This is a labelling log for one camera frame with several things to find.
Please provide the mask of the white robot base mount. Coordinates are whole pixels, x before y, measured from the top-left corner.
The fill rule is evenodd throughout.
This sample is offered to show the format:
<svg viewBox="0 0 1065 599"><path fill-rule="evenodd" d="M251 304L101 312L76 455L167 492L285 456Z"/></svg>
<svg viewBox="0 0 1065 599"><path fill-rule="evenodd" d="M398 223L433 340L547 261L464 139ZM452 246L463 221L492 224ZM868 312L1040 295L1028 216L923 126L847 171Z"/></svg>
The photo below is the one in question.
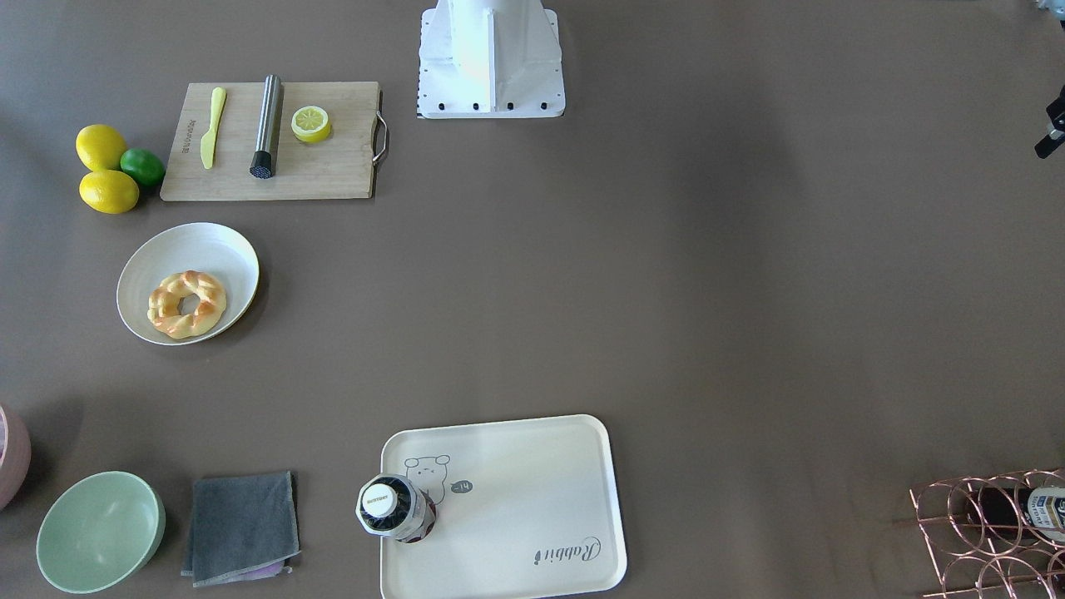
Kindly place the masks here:
<svg viewBox="0 0 1065 599"><path fill-rule="evenodd" d="M417 117L552 118L564 110L558 18L540 1L438 1L422 12Z"/></svg>

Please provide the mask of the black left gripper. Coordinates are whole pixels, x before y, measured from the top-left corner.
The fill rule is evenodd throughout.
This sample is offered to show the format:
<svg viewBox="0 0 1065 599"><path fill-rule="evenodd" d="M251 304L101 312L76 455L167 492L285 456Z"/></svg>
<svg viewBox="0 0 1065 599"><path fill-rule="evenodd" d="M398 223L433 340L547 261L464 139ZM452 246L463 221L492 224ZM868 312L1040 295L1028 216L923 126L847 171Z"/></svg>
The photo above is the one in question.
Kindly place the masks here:
<svg viewBox="0 0 1065 599"><path fill-rule="evenodd" d="M1058 97L1045 109L1048 116L1047 133L1034 147L1039 159L1048 158L1064 144L1064 103L1065 88L1062 87Z"/></svg>

